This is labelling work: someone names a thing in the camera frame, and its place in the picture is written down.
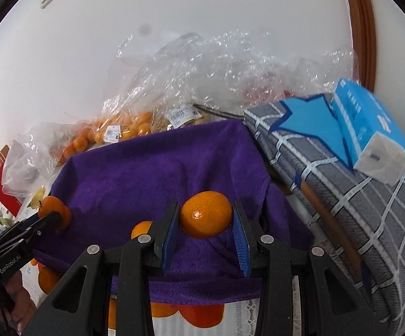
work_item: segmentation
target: orange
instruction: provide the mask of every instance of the orange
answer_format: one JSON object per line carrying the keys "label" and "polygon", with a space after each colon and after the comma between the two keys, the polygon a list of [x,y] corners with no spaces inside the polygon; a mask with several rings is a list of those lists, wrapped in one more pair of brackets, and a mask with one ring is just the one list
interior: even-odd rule
{"label": "orange", "polygon": [[60,279],[61,277],[48,267],[43,267],[39,270],[38,284],[45,294],[49,294]]}
{"label": "orange", "polygon": [[59,198],[56,198],[54,196],[45,197],[41,201],[41,205],[38,208],[38,217],[42,219],[43,217],[54,211],[58,212],[63,219],[61,225],[58,226],[56,230],[64,230],[66,227],[69,226],[72,215],[69,209],[64,206]]}
{"label": "orange", "polygon": [[82,128],[80,131],[78,131],[77,137],[83,137],[83,138],[87,139],[90,130],[91,130],[91,128],[89,126]]}
{"label": "orange", "polygon": [[93,143],[95,143],[95,139],[94,139],[94,128],[89,128],[89,131],[88,131],[88,135],[87,135],[87,140],[88,140],[88,142],[90,143],[90,144],[93,144]]}
{"label": "orange", "polygon": [[86,139],[88,134],[86,133],[85,137],[77,136],[73,142],[74,148],[77,153],[82,153],[88,148],[88,140]]}
{"label": "orange", "polygon": [[101,118],[94,119],[94,121],[92,121],[92,126],[94,128],[99,128],[101,126],[101,124],[103,123],[103,120],[105,120],[105,119],[101,119]]}
{"label": "orange", "polygon": [[63,151],[63,157],[64,157],[65,160],[68,160],[75,153],[76,153],[76,151],[75,151],[75,148],[74,148],[74,144],[70,143],[65,147],[65,149]]}
{"label": "orange", "polygon": [[60,161],[60,159],[62,157],[62,153],[63,153],[63,150],[57,149],[56,151],[53,152],[52,158],[57,160],[57,161]]}
{"label": "orange", "polygon": [[121,127],[121,139],[122,141],[132,139],[137,136],[137,126],[122,126]]}
{"label": "orange", "polygon": [[61,165],[63,165],[65,163],[65,159],[64,156],[61,154],[60,159],[58,160],[58,163],[56,164],[57,167],[60,167]]}
{"label": "orange", "polygon": [[121,124],[123,126],[130,126],[130,125],[132,125],[132,123],[133,123],[133,119],[131,118],[131,116],[129,114],[125,114],[122,117]]}
{"label": "orange", "polygon": [[64,230],[69,227],[70,222],[72,221],[72,213],[70,212],[69,208],[64,205],[64,212],[61,213],[61,216],[63,218],[62,224],[60,227],[57,227],[56,230]]}
{"label": "orange", "polygon": [[59,213],[64,212],[64,203],[62,203],[62,200],[55,196],[47,196],[40,201],[40,206],[38,208],[38,217],[40,219],[54,211]]}
{"label": "orange", "polygon": [[109,315],[108,315],[108,328],[111,330],[116,329],[116,315],[117,315],[117,299],[109,299]]}
{"label": "orange", "polygon": [[223,320],[224,304],[222,305],[178,305],[184,319],[195,327],[209,328]]}
{"label": "orange", "polygon": [[97,125],[98,128],[104,128],[105,126],[111,124],[111,119],[108,117],[103,117],[102,119],[100,119],[100,121],[97,122],[100,123],[99,125]]}
{"label": "orange", "polygon": [[167,303],[151,302],[151,316],[152,317],[168,317],[177,312],[175,305],[169,305]]}
{"label": "orange", "polygon": [[150,124],[153,118],[153,113],[151,111],[141,112],[137,115],[136,123],[148,123]]}
{"label": "orange", "polygon": [[106,128],[104,129],[98,129],[94,132],[94,140],[97,144],[103,144],[104,143],[104,135],[105,135]]}
{"label": "orange", "polygon": [[222,233],[232,221],[232,207],[222,193],[201,192],[181,208],[179,223],[188,236],[207,239]]}
{"label": "orange", "polygon": [[120,117],[116,114],[116,115],[114,115],[114,116],[109,117],[108,119],[103,120],[103,121],[102,121],[102,126],[101,126],[101,128],[104,128],[105,131],[106,131],[106,129],[108,128],[108,126],[110,126],[110,125],[117,125],[117,122],[118,122],[119,118],[120,118]]}
{"label": "orange", "polygon": [[151,125],[149,123],[141,123],[137,128],[137,136],[151,134]]}
{"label": "orange", "polygon": [[147,234],[150,226],[153,222],[152,221],[142,221],[139,222],[134,229],[131,231],[131,239],[143,234]]}

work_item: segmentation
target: red bag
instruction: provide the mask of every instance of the red bag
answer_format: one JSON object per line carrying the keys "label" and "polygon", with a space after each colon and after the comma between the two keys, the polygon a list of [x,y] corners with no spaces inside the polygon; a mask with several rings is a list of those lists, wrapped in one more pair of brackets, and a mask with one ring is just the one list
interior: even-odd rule
{"label": "red bag", "polygon": [[7,210],[10,211],[10,213],[16,217],[16,215],[19,212],[19,209],[21,208],[22,204],[19,202],[19,200],[14,197],[14,196],[9,196],[8,194],[4,194],[2,192],[2,169],[3,165],[0,167],[0,202],[6,207]]}

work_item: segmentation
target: tissue box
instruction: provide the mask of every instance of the tissue box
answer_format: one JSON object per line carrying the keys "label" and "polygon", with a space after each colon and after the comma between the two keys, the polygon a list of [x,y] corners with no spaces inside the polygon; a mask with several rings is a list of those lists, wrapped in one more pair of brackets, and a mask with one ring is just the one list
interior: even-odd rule
{"label": "tissue box", "polygon": [[331,104],[353,168],[395,185],[405,173],[405,137],[376,96],[340,79]]}

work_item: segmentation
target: gray plaid fabric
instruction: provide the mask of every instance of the gray plaid fabric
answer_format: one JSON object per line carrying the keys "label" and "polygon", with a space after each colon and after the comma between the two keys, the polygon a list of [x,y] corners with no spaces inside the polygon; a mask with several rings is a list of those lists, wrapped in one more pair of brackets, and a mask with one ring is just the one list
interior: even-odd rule
{"label": "gray plaid fabric", "polygon": [[269,162],[309,216],[302,218],[315,235],[323,232],[322,244],[346,271],[348,259],[339,244],[328,240],[328,229],[294,183],[295,174],[316,192],[323,204],[347,231],[373,276],[372,302],[359,279],[347,276],[361,289],[389,335],[405,331],[405,175],[393,187],[349,171],[317,139],[292,132],[268,130],[285,113],[280,103],[247,110],[244,122],[264,150]]}

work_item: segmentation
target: plastic bag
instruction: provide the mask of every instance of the plastic bag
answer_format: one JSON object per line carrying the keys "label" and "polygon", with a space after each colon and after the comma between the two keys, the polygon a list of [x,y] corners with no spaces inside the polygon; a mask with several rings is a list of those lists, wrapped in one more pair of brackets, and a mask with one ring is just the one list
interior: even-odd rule
{"label": "plastic bag", "polygon": [[195,103],[242,115],[288,96],[333,92],[340,77],[358,82],[353,50],[282,63],[269,32],[236,31],[210,40],[188,33],[152,57],[139,53],[142,39],[130,37],[119,46],[106,89],[116,95],[93,123],[100,144],[215,119],[191,112]]}
{"label": "plastic bag", "polygon": [[57,165],[88,148],[85,122],[41,123],[13,140],[2,171],[2,191],[15,197],[34,194]]}

